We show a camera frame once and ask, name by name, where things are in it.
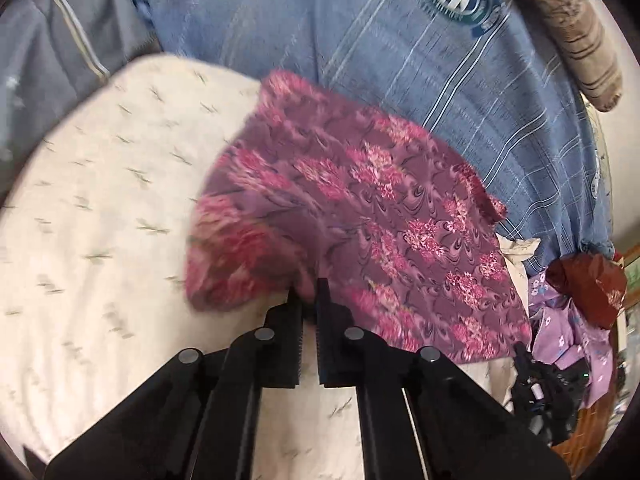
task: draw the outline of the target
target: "pink floral cloth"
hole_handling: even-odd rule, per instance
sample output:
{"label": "pink floral cloth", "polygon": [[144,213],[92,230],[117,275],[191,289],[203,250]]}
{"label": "pink floral cloth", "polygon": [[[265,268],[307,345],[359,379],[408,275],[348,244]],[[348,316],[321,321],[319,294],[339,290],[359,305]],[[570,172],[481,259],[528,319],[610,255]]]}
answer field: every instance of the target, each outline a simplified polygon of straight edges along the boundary
{"label": "pink floral cloth", "polygon": [[291,284],[311,299],[323,276],[393,346],[503,357],[531,338],[494,234],[505,214],[420,126],[277,71],[198,200],[186,290],[230,308]]}

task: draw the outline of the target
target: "white cloth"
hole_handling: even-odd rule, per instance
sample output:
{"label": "white cloth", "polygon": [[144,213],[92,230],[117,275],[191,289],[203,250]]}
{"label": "white cloth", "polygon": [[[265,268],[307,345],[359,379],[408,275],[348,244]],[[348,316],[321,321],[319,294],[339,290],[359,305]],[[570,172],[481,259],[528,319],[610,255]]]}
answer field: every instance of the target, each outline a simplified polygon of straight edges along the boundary
{"label": "white cloth", "polygon": [[[196,313],[182,288],[194,199],[257,90],[215,66],[143,58],[24,171],[0,217],[0,420],[45,461],[182,348],[226,348],[284,299]],[[363,478],[355,392],[318,385],[305,331],[301,386],[264,392],[255,477]],[[489,364],[463,369],[496,387]]]}

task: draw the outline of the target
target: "maroon fabric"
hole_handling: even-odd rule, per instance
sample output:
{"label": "maroon fabric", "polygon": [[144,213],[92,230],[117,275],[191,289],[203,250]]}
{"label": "maroon fabric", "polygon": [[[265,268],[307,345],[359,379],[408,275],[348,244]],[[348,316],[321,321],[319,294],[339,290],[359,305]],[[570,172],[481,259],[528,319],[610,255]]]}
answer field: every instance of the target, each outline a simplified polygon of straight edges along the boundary
{"label": "maroon fabric", "polygon": [[575,306],[593,326],[610,330],[622,308],[626,292],[625,271],[603,254],[578,253],[554,260],[546,280]]}
{"label": "maroon fabric", "polygon": [[506,356],[530,325],[494,234],[505,212],[420,126],[274,72],[198,200],[187,294],[229,308],[293,283],[310,299],[324,276],[393,346]]}

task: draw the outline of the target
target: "gray fabric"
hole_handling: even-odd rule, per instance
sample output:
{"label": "gray fabric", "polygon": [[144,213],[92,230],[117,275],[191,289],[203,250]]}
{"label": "gray fabric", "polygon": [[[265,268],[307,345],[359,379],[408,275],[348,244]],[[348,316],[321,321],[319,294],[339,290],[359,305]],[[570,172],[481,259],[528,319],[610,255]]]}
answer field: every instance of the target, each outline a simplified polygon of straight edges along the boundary
{"label": "gray fabric", "polygon": [[[68,11],[65,17],[64,6],[75,21]],[[92,56],[81,51],[82,38],[103,71],[96,73],[87,63]],[[131,0],[15,0],[9,5],[0,16],[0,202],[57,122],[129,60],[158,50]]]}

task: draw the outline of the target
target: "crumpled clothing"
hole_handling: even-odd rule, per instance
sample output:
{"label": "crumpled clothing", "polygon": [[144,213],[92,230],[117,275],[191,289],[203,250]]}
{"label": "crumpled clothing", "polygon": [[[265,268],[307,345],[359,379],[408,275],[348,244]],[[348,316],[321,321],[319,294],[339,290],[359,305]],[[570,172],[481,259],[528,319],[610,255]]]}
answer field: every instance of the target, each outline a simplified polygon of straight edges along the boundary
{"label": "crumpled clothing", "polygon": [[311,300],[326,277],[392,346],[504,357],[530,342],[494,233],[505,215],[425,129],[276,71],[198,200],[186,292],[199,309],[292,284]]}
{"label": "crumpled clothing", "polygon": [[574,300],[559,294],[545,272],[529,280],[531,322],[538,327],[532,355],[537,361],[565,370],[583,357],[591,370],[583,407],[590,407],[607,393],[613,373],[613,350],[609,330],[591,326]]}
{"label": "crumpled clothing", "polygon": [[604,152],[535,6],[469,0],[452,14],[437,0],[134,1],[166,52],[260,79],[283,68],[439,136],[509,205],[496,231],[542,239],[529,275],[582,243],[612,254]]}
{"label": "crumpled clothing", "polygon": [[610,329],[626,292],[625,271],[602,254],[578,253],[551,262],[546,280],[571,296],[594,326]]}
{"label": "crumpled clothing", "polygon": [[513,281],[513,285],[518,291],[524,309],[529,315],[529,279],[523,262],[536,253],[540,245],[540,238],[529,238],[528,240],[508,240],[504,236],[496,235],[500,244],[500,252],[504,256],[507,270]]}

